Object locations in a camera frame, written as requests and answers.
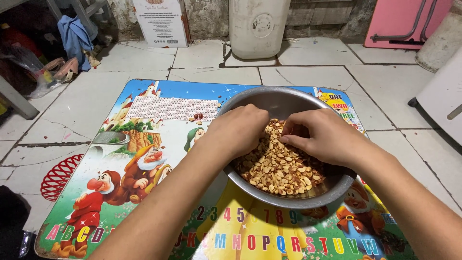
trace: cartoon character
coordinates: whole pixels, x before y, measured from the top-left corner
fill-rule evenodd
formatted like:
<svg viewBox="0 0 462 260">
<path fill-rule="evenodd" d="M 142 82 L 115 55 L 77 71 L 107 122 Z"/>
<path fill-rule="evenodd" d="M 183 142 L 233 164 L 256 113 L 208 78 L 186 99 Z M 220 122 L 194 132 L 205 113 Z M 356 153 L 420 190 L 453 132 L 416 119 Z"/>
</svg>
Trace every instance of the cartoon character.
<svg viewBox="0 0 462 260">
<path fill-rule="evenodd" d="M 151 144 L 135 154 L 125 166 L 125 175 L 122 177 L 117 200 L 111 202 L 111 205 L 122 205 L 129 201 L 138 204 L 148 195 L 146 188 L 150 183 L 160 179 L 158 170 L 168 158 L 161 150 L 163 148 L 165 147 L 158 148 Z"/>
<path fill-rule="evenodd" d="M 385 221 L 379 212 L 371 209 L 366 190 L 357 181 L 353 182 L 344 202 L 345 206 L 337 210 L 340 219 L 337 227 L 346 238 L 356 239 L 364 260 L 385 260 L 384 247 L 380 242 Z"/>
<path fill-rule="evenodd" d="M 145 192 L 147 194 L 151 193 L 151 190 L 155 188 L 163 179 L 169 175 L 173 171 L 173 168 L 170 164 L 165 164 L 162 168 L 157 170 L 156 174 L 154 174 L 153 178 L 149 179 L 149 184 L 147 185 Z"/>
<path fill-rule="evenodd" d="M 88 193 L 83 193 L 80 198 L 75 200 L 74 211 L 67 216 L 68 226 L 74 226 L 71 238 L 68 241 L 61 241 L 61 243 L 55 242 L 51 251 L 62 258 L 67 258 L 70 255 L 83 258 L 88 248 L 89 235 L 82 242 L 75 241 L 73 244 L 73 241 L 83 227 L 90 228 L 88 234 L 91 234 L 98 227 L 101 205 L 104 201 L 113 199 L 119 185 L 120 175 L 114 171 L 105 171 L 100 173 L 97 179 L 89 180 L 87 183 Z"/>
<path fill-rule="evenodd" d="M 188 133 L 188 139 L 184 146 L 184 151 L 189 152 L 193 147 L 194 143 L 205 134 L 205 130 L 202 127 L 194 128 Z"/>
</svg>

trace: white plastic container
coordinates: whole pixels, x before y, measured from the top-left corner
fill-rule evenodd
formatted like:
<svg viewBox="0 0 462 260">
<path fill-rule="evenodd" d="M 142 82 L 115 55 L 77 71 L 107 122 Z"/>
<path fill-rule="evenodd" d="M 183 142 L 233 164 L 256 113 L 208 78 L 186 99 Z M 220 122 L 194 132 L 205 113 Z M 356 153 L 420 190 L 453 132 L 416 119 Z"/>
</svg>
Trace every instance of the white plastic container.
<svg viewBox="0 0 462 260">
<path fill-rule="evenodd" d="M 276 55 L 289 13 L 290 0 L 230 0 L 232 52 L 241 59 Z"/>
</svg>

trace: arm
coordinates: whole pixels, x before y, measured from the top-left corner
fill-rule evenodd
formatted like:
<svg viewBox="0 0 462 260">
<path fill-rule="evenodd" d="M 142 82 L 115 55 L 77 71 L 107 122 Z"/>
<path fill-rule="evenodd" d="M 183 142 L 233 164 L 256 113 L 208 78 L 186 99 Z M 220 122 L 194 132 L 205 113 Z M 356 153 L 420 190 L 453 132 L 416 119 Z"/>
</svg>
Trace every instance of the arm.
<svg viewBox="0 0 462 260">
<path fill-rule="evenodd" d="M 259 135 L 268 122 L 268 112 L 253 105 L 239 107 L 215 119 L 169 177 L 88 259 L 167 259 L 178 234 L 209 185 L 232 159 L 257 146 Z"/>
<path fill-rule="evenodd" d="M 303 136 L 305 126 L 310 138 Z M 357 172 L 382 200 L 421 260 L 458 260 L 462 218 L 423 187 L 399 161 L 329 109 L 292 114 L 282 142 Z"/>
</svg>

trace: white tile floor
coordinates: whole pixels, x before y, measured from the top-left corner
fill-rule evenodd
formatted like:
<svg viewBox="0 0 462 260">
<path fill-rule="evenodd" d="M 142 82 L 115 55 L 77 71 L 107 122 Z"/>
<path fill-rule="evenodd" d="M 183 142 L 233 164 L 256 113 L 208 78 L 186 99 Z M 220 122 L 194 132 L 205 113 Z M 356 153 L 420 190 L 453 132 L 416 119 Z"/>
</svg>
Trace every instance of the white tile floor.
<svg viewBox="0 0 462 260">
<path fill-rule="evenodd" d="M 433 76 L 415 64 L 414 52 L 347 46 L 321 37 L 284 41 L 277 56 L 259 61 L 239 60 L 229 51 L 219 40 L 178 50 L 148 49 L 144 42 L 116 44 L 102 51 L 102 64 L 96 69 L 33 100 L 42 112 L 39 117 L 27 121 L 13 115 L 4 122 L 0 185 L 19 193 L 32 207 L 24 228 L 38 230 L 51 209 L 52 203 L 39 195 L 44 175 L 59 161 L 85 152 L 125 83 L 133 78 L 345 91 L 371 140 L 462 215 L 461 148 L 447 143 L 440 130 L 406 105 Z"/>
</svg>

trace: metal bowl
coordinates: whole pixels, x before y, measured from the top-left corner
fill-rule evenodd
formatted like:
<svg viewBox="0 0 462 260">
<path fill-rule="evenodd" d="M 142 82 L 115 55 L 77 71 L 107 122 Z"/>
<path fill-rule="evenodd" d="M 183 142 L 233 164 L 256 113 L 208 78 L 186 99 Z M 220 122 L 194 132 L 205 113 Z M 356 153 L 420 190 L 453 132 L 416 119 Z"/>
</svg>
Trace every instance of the metal bowl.
<svg viewBox="0 0 462 260">
<path fill-rule="evenodd" d="M 263 86 L 248 89 L 232 97 L 221 107 L 217 116 L 247 104 L 254 104 L 260 109 L 265 109 L 269 112 L 270 118 L 280 120 L 287 119 L 293 113 L 306 110 L 332 109 L 308 93 L 289 87 Z M 263 192 L 244 180 L 231 164 L 224 168 L 224 172 L 237 186 L 256 199 L 282 208 L 312 209 L 327 205 L 341 197 L 356 179 L 356 173 L 351 169 L 330 164 L 325 164 L 324 168 L 326 176 L 324 183 L 304 193 L 305 198 L 301 195 L 287 198 Z"/>
</svg>

